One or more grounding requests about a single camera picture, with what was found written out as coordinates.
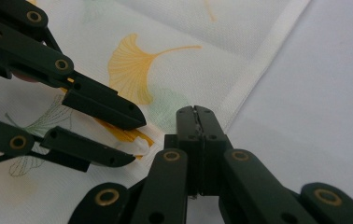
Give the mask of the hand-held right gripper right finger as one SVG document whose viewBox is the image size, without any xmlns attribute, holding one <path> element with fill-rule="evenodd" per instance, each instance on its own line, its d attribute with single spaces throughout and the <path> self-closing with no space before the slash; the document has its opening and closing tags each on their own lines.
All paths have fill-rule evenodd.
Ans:
<svg viewBox="0 0 353 224">
<path fill-rule="evenodd" d="M 198 192 L 203 196 L 216 196 L 221 188 L 221 159 L 231 144 L 212 110 L 198 105 L 194 109 L 200 134 Z"/>
</svg>

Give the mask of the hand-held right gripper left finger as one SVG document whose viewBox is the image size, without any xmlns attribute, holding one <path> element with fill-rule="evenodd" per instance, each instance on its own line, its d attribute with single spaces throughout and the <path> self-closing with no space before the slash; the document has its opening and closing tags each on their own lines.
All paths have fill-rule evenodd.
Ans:
<svg viewBox="0 0 353 224">
<path fill-rule="evenodd" d="M 164 137 L 164 148 L 178 148 L 188 155 L 187 188 L 189 196 L 199 193 L 201 181 L 201 125 L 195 106 L 176 112 L 176 132 Z"/>
</svg>

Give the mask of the white cloth with leaf print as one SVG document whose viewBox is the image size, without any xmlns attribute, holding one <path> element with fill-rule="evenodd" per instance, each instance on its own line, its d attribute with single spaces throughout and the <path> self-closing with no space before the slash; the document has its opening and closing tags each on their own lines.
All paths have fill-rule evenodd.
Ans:
<svg viewBox="0 0 353 224">
<path fill-rule="evenodd" d="M 0 120 L 37 135 L 62 126 L 134 153 L 121 168 L 76 171 L 39 157 L 0 162 L 0 224 L 66 224 L 93 187 L 144 178 L 186 105 L 228 128 L 309 0 L 28 0 L 44 10 L 62 52 L 83 75 L 140 107 L 131 132 L 62 105 L 64 93 L 0 77 Z"/>
</svg>

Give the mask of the white table with wooden rim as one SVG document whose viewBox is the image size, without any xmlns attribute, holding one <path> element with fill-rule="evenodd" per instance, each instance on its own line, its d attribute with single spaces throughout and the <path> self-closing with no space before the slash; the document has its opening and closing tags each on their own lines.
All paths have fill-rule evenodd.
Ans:
<svg viewBox="0 0 353 224">
<path fill-rule="evenodd" d="M 285 187 L 353 198 L 353 0 L 309 1 L 226 134 Z"/>
</svg>

